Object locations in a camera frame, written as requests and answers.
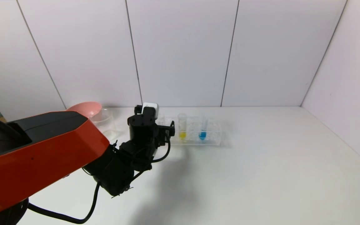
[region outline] test tube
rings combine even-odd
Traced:
[[[187,136],[187,115],[181,113],[177,116],[179,120],[179,138],[185,140]]]
[[[201,132],[200,132],[200,139],[204,140],[206,138],[206,130],[208,129],[208,120],[206,117],[201,118]]]

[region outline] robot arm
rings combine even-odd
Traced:
[[[0,124],[0,223],[16,224],[27,207],[40,209],[29,204],[28,197],[79,168],[94,177],[96,193],[99,186],[113,196],[127,191],[135,178],[152,168],[151,163],[169,153],[174,122],[157,125],[158,110],[150,103],[135,107],[127,120],[130,140],[119,149],[77,112],[50,112]],[[169,144],[166,155],[154,159],[165,143]],[[92,210],[85,219],[71,222],[84,223]]]

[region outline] test tube with blue liquid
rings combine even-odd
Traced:
[[[201,140],[205,140],[207,129],[208,129],[208,120],[206,117],[201,117],[201,132],[199,134]]]

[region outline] panel seam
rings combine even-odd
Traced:
[[[138,89],[139,89],[139,91],[140,91],[141,104],[143,104],[143,95],[141,94],[140,77],[138,76],[138,67],[137,67],[137,60],[136,60],[136,51],[134,50],[133,33],[131,32],[129,8],[128,8],[128,6],[127,6],[127,0],[126,0],[125,2],[126,2],[127,20],[128,20],[128,22],[129,22],[131,45],[132,45],[132,47],[133,47],[134,63],[136,64],[136,73],[137,73]]]
[[[231,48],[233,46],[233,39],[234,39],[234,31],[236,30],[236,22],[237,22],[237,14],[238,14],[238,6],[240,5],[240,0],[238,0],[237,3],[237,10],[236,10],[236,17],[234,19],[234,27],[233,27],[233,35],[231,37],[231,43],[230,43],[230,51],[229,51],[229,58],[227,60],[227,68],[226,68],[226,75],[224,77],[224,84],[223,84],[223,92],[222,92],[222,100],[220,101],[220,107],[223,104],[223,96],[224,96],[224,88],[226,87],[226,79],[227,79],[227,72],[229,70],[229,64],[230,64],[230,55],[231,55]]]
[[[67,109],[67,107],[66,107],[66,105],[65,105],[65,103],[64,103],[64,101],[63,101],[63,99],[62,99],[62,96],[60,95],[59,90],[58,90],[57,87],[56,87],[56,84],[55,84],[55,82],[54,82],[54,79],[52,78],[51,73],[50,73],[50,71],[48,70],[47,65],[45,64],[44,58],[43,58],[43,56],[41,55],[41,52],[40,52],[40,50],[39,50],[39,48],[38,48],[38,46],[37,46],[36,40],[34,40],[33,34],[32,34],[31,31],[30,31],[30,27],[29,27],[29,25],[27,24],[26,18],[24,17],[24,14],[23,14],[22,8],[20,7],[19,1],[16,0],[16,3],[17,3],[17,5],[18,5],[18,7],[19,7],[20,13],[22,14],[24,23],[26,24],[27,30],[28,30],[29,33],[30,33],[30,36],[31,36],[31,38],[32,38],[32,40],[33,40],[33,43],[34,43],[34,45],[36,46],[36,49],[37,49],[37,51],[38,51],[38,54],[39,54],[40,57],[41,57],[42,63],[44,64],[44,67],[45,67],[45,69],[47,70],[48,75],[50,76],[50,79],[51,79],[51,81],[52,81],[52,84],[54,85],[54,87],[55,87],[55,89],[56,89],[56,92],[57,92],[60,100],[62,101],[63,107],[65,107],[65,109]]]
[[[322,60],[320,61],[319,66],[318,66],[317,69],[316,69],[315,75],[313,76],[312,81],[310,82],[309,88],[307,89],[307,91],[306,91],[306,93],[305,93],[305,96],[304,96],[304,98],[303,98],[302,101],[301,101],[300,107],[303,106],[303,103],[304,103],[304,101],[305,101],[305,99],[306,99],[306,96],[308,95],[309,90],[310,90],[310,88],[312,87],[312,84],[313,84],[313,82],[314,82],[314,80],[315,80],[315,78],[316,78],[316,75],[317,75],[318,72],[319,72],[320,66],[322,65],[323,60],[324,60],[324,57],[326,56],[327,51],[328,51],[328,49],[329,49],[329,47],[330,47],[330,43],[331,43],[331,41],[333,41],[334,34],[336,33],[336,30],[337,30],[337,28],[338,28],[338,25],[340,24],[341,18],[343,17],[344,10],[345,10],[345,7],[347,6],[347,3],[348,3],[348,0],[345,1],[344,7],[343,7],[343,9],[342,9],[342,11],[341,11],[341,14],[340,14],[340,17],[339,17],[339,19],[338,19],[337,25],[336,25],[336,27],[334,28],[333,34],[332,34],[332,36],[331,36],[331,38],[330,38],[330,41],[329,41],[329,43],[328,43],[328,45],[327,45],[327,47],[326,47],[326,51],[324,51]]]

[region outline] blue liquid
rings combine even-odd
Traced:
[[[199,137],[201,140],[204,140],[206,138],[206,131],[201,131]]]

